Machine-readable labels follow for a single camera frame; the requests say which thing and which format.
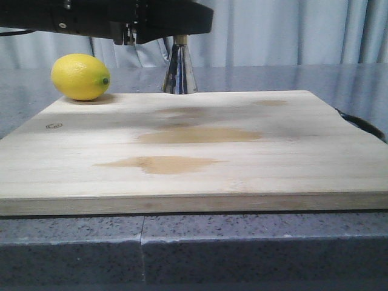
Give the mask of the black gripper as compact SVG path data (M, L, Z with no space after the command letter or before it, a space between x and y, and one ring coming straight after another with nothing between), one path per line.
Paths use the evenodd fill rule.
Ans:
M141 1L1 1L1 27L127 43Z

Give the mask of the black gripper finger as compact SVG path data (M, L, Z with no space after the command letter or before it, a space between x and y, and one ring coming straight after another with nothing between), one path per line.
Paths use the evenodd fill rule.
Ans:
M140 1L137 13L137 44L212 29L213 9L194 1Z

